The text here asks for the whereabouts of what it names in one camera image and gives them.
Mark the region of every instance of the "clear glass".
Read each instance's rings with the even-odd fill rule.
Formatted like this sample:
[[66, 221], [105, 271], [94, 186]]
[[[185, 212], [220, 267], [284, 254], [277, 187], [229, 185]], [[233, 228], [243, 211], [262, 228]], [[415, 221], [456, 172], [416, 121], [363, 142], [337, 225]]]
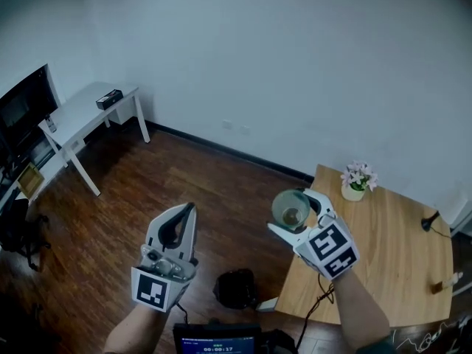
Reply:
[[300, 227], [310, 214], [310, 202], [298, 190], [286, 190], [272, 202], [272, 215], [277, 225], [290, 230]]

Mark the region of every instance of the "timer display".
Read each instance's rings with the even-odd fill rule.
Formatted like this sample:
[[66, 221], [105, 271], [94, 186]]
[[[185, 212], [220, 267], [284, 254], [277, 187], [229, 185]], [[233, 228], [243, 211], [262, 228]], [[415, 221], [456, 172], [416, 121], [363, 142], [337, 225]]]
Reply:
[[236, 339], [182, 339], [184, 354], [254, 354], [254, 337]]

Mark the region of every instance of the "baseboard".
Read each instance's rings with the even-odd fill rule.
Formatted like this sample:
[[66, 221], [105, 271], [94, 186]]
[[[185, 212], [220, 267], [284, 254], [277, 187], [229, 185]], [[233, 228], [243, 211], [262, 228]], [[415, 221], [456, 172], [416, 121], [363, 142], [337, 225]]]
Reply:
[[239, 159], [243, 159], [243, 160], [246, 160], [248, 162], [253, 162], [255, 164], [261, 165], [261, 166], [266, 167], [268, 169], [272, 169], [272, 170], [275, 170], [277, 172], [281, 172], [281, 173], [283, 173], [287, 176], [298, 178], [298, 179], [300, 179], [302, 181], [305, 181], [305, 182], [308, 182], [310, 184], [315, 179], [312, 175], [309, 175], [307, 173], [299, 172], [298, 170], [291, 169], [289, 167], [284, 167], [283, 165], [276, 164], [274, 162], [270, 162], [270, 161], [265, 160], [265, 159], [261, 159], [260, 157], [249, 155], [248, 153], [241, 152], [239, 150], [235, 150], [235, 149], [227, 147], [225, 145], [219, 145], [218, 143], [212, 142], [210, 140], [202, 139], [198, 136], [191, 135], [191, 134], [185, 133], [183, 131], [175, 130], [174, 128], [170, 128], [170, 127], [163, 126], [163, 125], [158, 125], [157, 123], [149, 122], [149, 121], [146, 121], [146, 125], [148, 127], [155, 128], [158, 131], [169, 133], [171, 135], [178, 136], [179, 138], [190, 140], [191, 142], [198, 143], [200, 145], [204, 145], [204, 146], [212, 148], [214, 150], [219, 150], [220, 152], [228, 153], [229, 155], [238, 157]]

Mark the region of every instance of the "wall socket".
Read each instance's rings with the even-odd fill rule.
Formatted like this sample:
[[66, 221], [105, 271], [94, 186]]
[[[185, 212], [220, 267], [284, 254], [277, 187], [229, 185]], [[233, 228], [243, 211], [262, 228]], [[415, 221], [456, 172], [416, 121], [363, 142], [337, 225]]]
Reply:
[[243, 135], [251, 135], [251, 128], [249, 126], [241, 126], [239, 132]]
[[230, 120], [224, 119], [223, 123], [221, 123], [221, 127], [227, 129], [227, 130], [232, 130], [233, 129], [233, 122]]

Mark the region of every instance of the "black box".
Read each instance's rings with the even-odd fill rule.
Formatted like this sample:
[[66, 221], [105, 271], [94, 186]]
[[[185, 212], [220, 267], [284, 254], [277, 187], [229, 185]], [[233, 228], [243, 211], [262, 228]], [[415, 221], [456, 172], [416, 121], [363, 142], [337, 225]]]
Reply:
[[123, 98], [123, 92], [119, 89], [114, 89], [102, 98], [97, 100], [97, 107], [102, 110], [108, 109], [114, 103], [117, 103]]

